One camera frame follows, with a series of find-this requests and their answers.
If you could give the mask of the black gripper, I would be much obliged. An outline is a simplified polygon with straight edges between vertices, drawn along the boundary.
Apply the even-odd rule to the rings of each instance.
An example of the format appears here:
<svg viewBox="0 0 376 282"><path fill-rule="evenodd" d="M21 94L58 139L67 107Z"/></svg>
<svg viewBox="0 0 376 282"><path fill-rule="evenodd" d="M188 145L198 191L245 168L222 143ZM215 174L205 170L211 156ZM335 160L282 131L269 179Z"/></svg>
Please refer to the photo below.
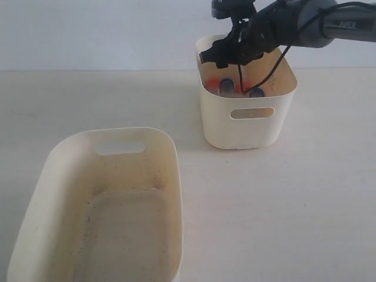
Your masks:
<svg viewBox="0 0 376 282"><path fill-rule="evenodd" d="M303 1L274 1L257 11L253 1L231 2L231 53L226 41L214 41L200 52L201 63L216 63L218 69L260 59L279 46L299 41L299 17Z"/></svg>

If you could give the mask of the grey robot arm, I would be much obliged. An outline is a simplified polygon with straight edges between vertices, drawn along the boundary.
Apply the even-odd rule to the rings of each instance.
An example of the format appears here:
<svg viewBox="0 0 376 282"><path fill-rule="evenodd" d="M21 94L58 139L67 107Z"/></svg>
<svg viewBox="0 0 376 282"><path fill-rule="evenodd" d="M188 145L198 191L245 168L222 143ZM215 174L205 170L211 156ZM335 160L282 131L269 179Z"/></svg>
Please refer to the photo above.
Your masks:
<svg viewBox="0 0 376 282"><path fill-rule="evenodd" d="M246 65L279 46L323 48L335 39L375 42L375 4L350 1L274 1L257 10L253 1L212 1L211 15L232 28L199 52L218 68Z"/></svg>

